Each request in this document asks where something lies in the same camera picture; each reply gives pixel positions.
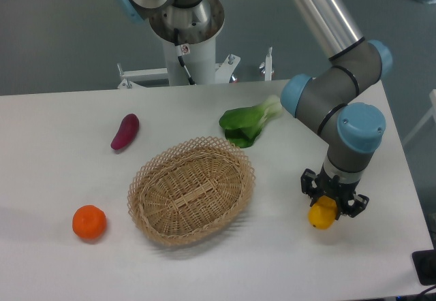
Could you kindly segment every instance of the gray floor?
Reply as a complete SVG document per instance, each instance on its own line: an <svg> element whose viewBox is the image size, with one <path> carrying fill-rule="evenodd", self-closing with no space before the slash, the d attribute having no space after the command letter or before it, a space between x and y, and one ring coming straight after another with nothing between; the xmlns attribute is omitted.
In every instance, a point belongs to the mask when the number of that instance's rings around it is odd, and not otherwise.
<svg viewBox="0 0 436 301"><path fill-rule="evenodd" d="M436 5L343 1L366 37L393 52L394 71L384 86L404 138L431 107L429 93L436 89ZM329 66L292 0L221 2L226 22L217 60L231 52L242 57L241 80L262 79L257 66L269 46L277 79L316 76ZM0 14L0 95L114 89L118 62L124 70L164 67L149 26L130 24L114 0L0 0ZM429 127L406 150L425 213L436 212L435 138Z"/></svg>

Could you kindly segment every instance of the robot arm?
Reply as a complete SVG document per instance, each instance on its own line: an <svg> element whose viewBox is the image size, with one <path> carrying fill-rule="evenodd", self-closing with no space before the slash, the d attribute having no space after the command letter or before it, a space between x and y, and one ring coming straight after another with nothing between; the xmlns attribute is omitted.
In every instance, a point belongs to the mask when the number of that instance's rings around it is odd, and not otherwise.
<svg viewBox="0 0 436 301"><path fill-rule="evenodd" d="M333 199L336 219L355 217L369 201L355 188L386 122L376 107L348 103L389 72L392 55L381 42L365 40L341 0L295 2L332 63L318 78L292 78L281 94L285 109L329 144L321 172L302 175L302 192L311 197L311 206L324 195Z"/></svg>
<svg viewBox="0 0 436 301"><path fill-rule="evenodd" d="M162 26L156 25L153 17L151 25L169 42L174 42L172 32L177 31L183 41L201 45L223 25L222 6L214 0L119 1L131 11L128 14L133 19L140 16L142 20L161 12ZM329 144L321 172L316 175L306 170L302 175L302 191L311 197L311 206L323 196L334 200L336 219L340 215L355 217L369 200L357 195L355 188L382 140L386 122L377 108L348 103L389 72L392 55L381 42L365 40L341 0L295 2L332 63L317 78L304 74L292 78L281 94L285 109ZM213 73L214 59L210 63ZM189 67L195 70L195 63ZM201 71L193 77L201 77Z"/></svg>

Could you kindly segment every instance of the black cable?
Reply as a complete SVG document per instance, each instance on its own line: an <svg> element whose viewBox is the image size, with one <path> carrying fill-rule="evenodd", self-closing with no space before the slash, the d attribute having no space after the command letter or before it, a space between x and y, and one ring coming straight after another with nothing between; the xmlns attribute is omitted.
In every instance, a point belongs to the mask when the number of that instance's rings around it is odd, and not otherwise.
<svg viewBox="0 0 436 301"><path fill-rule="evenodd" d="M425 289L424 291L419 293L412 301L419 301L419 299L421 299L421 297L424 296L425 293L433 291L434 289L436 289L436 285L429 287L428 289Z"/></svg>
<svg viewBox="0 0 436 301"><path fill-rule="evenodd" d="M174 29L174 45L176 46L176 48L181 45L180 42L178 41L178 33L179 30ZM177 59L180 66L183 67L183 69L185 70L189 85L196 85L196 82L193 80L191 74L189 73L188 68L186 67L185 61L183 60L183 55L178 55Z"/></svg>

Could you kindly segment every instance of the woven basket rim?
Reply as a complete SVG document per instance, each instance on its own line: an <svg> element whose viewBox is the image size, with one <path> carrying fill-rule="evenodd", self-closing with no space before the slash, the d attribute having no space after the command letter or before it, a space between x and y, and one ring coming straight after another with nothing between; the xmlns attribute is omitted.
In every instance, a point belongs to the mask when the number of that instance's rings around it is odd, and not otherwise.
<svg viewBox="0 0 436 301"><path fill-rule="evenodd" d="M234 168L238 169L241 175L240 195L225 212L220 214L211 222L197 227L185 234L165 234L155 229L151 225L149 218L144 215L141 207L139 207L141 218L137 218L138 209L135 210L131 203L136 201L134 200L134 197L137 197L139 193L143 193L143 195L146 193L144 190L147 188L147 184L149 185L149 188L151 188L151 184L156 183L157 180L162 179L167 173L171 173L171 171L177 169L178 166L208 157L216 158L217 154L214 154L212 151L224 153L225 156L222 157L226 157ZM133 183L129 186L129 214L136 224L136 227L141 229L143 233L152 240L168 245L195 242L226 226L245 208L251 199L255 185L254 180L254 169L251 167L251 162L239 147L230 144L227 140L222 138L201 137L190 139L167 149L160 155L155 156L136 173Z"/></svg>

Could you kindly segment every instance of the white table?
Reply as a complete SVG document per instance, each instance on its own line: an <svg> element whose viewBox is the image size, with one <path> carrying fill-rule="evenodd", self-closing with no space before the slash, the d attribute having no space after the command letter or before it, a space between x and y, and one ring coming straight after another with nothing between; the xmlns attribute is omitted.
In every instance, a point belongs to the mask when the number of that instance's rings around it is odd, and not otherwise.
<svg viewBox="0 0 436 301"><path fill-rule="evenodd" d="M285 81L0 97L0 300L349 300L416 294L413 251L432 248L381 83L358 100L386 116L383 142L358 192L368 208L319 231L300 192L327 145L291 115L251 148L256 188L231 227L171 251L127 214L136 171L167 148L222 136L230 108L279 95ZM141 129L123 153L110 148L121 119ZM85 244L77 208L105 211L108 231Z"/></svg>

